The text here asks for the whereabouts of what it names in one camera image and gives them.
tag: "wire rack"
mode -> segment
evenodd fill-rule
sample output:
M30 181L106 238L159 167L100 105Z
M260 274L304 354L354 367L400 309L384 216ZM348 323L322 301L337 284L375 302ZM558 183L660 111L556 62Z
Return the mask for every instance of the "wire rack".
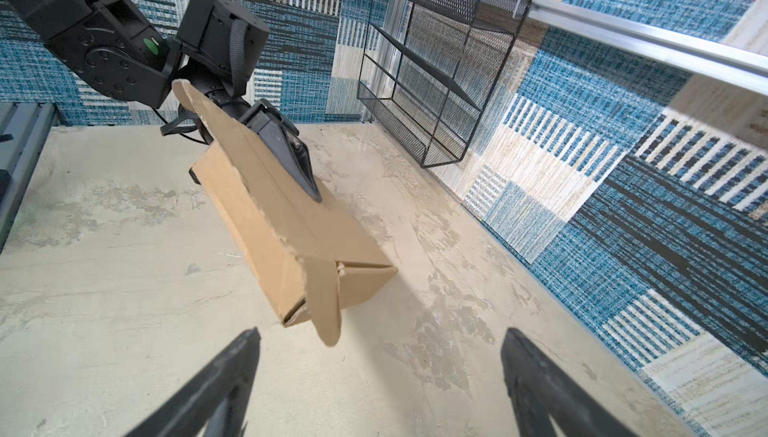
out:
M382 1L402 19L369 19L357 97L422 167L459 162L531 0Z

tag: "green sticker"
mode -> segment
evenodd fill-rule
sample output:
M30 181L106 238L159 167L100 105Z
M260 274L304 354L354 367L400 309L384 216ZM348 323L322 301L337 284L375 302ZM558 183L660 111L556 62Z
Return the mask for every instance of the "green sticker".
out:
M158 50L158 46L154 44L154 42L148 38L144 39L144 45L147 46L147 48L155 55L158 55L160 51Z

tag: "mesh organizer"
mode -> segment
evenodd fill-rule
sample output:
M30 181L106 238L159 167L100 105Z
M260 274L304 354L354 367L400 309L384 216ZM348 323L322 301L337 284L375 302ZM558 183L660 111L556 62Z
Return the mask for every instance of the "mesh organizer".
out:
M531 0L380 1L405 13L369 20L357 97L420 166L459 162Z

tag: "robotic arm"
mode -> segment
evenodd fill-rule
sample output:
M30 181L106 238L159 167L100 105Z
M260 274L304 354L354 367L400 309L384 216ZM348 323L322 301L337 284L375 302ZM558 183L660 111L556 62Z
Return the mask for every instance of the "robotic arm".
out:
M310 154L299 131L268 101L243 99L269 29L233 0L190 0L178 32L165 39L130 0L7 0L44 46L100 94L158 109L170 83L185 78L224 112L261 136L304 191L320 202ZM184 56L187 64L181 67ZM191 120L194 125L181 124ZM200 118L179 105L167 134L198 130Z

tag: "silver metal bar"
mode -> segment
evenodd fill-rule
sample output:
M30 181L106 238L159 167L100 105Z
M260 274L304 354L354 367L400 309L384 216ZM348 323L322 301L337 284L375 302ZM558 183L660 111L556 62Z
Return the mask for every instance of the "silver metal bar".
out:
M533 0L528 18L632 54L768 95L768 57L626 18Z

